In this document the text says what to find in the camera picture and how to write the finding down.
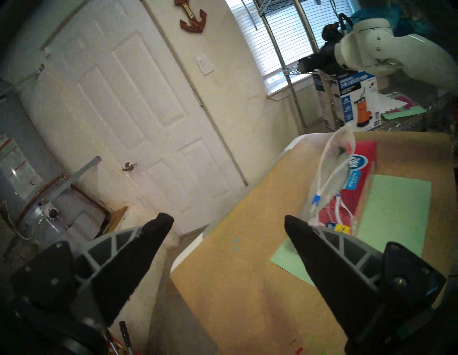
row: wooden table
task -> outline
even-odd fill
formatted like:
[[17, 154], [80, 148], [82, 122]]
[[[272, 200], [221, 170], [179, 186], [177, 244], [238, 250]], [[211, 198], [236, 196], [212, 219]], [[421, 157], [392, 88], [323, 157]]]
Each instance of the wooden table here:
[[[224, 354], [344, 353], [346, 336], [318, 290], [269, 261], [330, 136], [306, 135], [171, 274]], [[432, 182], [422, 257], [447, 276], [458, 216], [449, 137], [365, 132], [356, 139], [378, 141], [376, 174]]]

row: white door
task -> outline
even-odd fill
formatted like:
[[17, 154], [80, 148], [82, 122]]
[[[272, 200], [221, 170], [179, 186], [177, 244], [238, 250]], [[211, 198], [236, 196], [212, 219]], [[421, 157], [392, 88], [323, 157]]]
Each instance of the white door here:
[[90, 1], [48, 49], [119, 168], [137, 164], [126, 174], [182, 233], [234, 202], [241, 176], [139, 0]]

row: wall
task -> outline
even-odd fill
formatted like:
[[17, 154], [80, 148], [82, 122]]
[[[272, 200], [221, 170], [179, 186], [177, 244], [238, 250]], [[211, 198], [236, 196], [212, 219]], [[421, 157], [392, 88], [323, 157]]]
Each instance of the wall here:
[[[202, 34], [187, 33], [180, 28], [180, 19], [187, 20], [187, 16], [173, 1], [144, 0], [144, 3], [178, 56], [246, 180], [255, 181], [301, 133], [289, 100], [266, 99], [261, 74], [225, 0], [190, 3], [198, 18], [200, 9], [207, 13]], [[206, 76], [195, 59], [202, 53], [215, 68]], [[315, 95], [312, 88], [299, 95], [307, 98]], [[304, 106], [306, 121], [316, 120], [315, 103]]]
[[[10, 45], [0, 64], [2, 77], [17, 82], [40, 63], [46, 64], [40, 46], [81, 2], [45, 0]], [[263, 80], [224, 0], [191, 2], [196, 13], [202, 8], [208, 14], [202, 34], [180, 28], [180, 19], [186, 19], [186, 15], [172, 0], [145, 2], [246, 180], [255, 181], [300, 132], [290, 97], [278, 102], [266, 99]], [[207, 76], [201, 74], [195, 61], [201, 53], [207, 54], [215, 67]], [[307, 98], [312, 97], [313, 90], [309, 89], [309, 94]], [[37, 80], [21, 86], [21, 98], [33, 124], [69, 170], [77, 170], [95, 155], [102, 156], [97, 171], [84, 175], [83, 187], [88, 192], [114, 209], [143, 199], [141, 191], [84, 124], [84, 113], [75, 109], [72, 97], [50, 66]], [[308, 120], [317, 118], [312, 104], [304, 112]]]

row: door knob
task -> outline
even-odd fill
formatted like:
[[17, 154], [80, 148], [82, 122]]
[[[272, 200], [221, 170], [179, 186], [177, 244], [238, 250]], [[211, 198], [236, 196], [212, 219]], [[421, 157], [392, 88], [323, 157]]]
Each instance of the door knob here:
[[122, 171], [131, 171], [134, 169], [134, 166], [136, 164], [132, 164], [132, 163], [129, 163], [127, 162], [126, 164], [124, 164], [124, 169]]

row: wooden anchor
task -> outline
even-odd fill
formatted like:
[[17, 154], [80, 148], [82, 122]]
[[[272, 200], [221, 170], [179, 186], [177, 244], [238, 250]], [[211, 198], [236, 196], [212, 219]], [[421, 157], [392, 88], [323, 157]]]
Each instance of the wooden anchor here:
[[207, 13], [201, 9], [201, 20], [198, 21], [189, 8], [189, 0], [174, 0], [174, 3], [177, 6], [183, 5], [189, 20], [191, 21], [191, 25], [188, 25], [185, 21], [180, 20], [181, 28], [188, 32], [202, 33], [203, 28], [205, 27], [205, 23], [207, 22]]

